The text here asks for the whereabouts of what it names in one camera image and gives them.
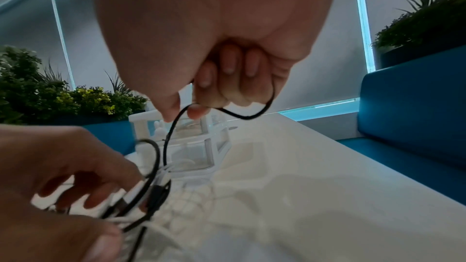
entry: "tabletop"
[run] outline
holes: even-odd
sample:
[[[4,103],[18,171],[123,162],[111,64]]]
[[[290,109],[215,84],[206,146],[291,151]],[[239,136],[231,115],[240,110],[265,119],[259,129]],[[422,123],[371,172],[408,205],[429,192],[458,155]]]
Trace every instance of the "tabletop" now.
[[[280,114],[230,122],[154,222],[207,261],[464,261],[466,207]]]

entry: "person's left hand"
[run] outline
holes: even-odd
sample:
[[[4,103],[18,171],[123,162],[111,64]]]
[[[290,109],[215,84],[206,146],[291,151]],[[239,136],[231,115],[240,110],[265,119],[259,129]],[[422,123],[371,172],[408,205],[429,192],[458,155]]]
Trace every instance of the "person's left hand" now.
[[[92,208],[118,188],[130,190],[143,179],[121,154],[78,127],[0,125],[0,252],[6,262],[111,262],[122,234],[108,222],[58,215],[31,205],[71,175],[74,185],[56,206],[69,207],[89,195]]]

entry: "hand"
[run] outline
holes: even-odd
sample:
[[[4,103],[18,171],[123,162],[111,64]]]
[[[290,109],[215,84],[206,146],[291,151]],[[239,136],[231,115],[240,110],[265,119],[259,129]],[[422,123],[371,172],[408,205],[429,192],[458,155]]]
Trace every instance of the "hand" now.
[[[198,102],[208,107],[264,103],[272,87],[279,94],[291,67],[310,53],[331,2],[95,0],[121,78],[166,121],[194,78]]]
[[[0,252],[6,262],[111,262],[118,256],[118,227],[85,216],[44,212],[31,199],[47,196],[71,175],[74,185],[58,207],[89,194],[86,208],[143,177],[137,167],[77,127],[0,125]]]

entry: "blue planter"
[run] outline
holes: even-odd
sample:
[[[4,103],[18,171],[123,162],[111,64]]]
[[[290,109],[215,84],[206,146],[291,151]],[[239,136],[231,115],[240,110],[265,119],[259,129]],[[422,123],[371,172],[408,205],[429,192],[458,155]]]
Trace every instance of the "blue planter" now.
[[[135,138],[131,123],[128,120],[84,125],[83,127],[100,141],[123,155],[134,152]]]

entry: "blue seat backrest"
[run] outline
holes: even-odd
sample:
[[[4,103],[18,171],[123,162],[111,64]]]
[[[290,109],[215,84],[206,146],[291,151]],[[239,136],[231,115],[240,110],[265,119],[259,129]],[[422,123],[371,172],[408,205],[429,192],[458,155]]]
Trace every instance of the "blue seat backrest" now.
[[[466,46],[367,74],[361,133],[466,168]]]

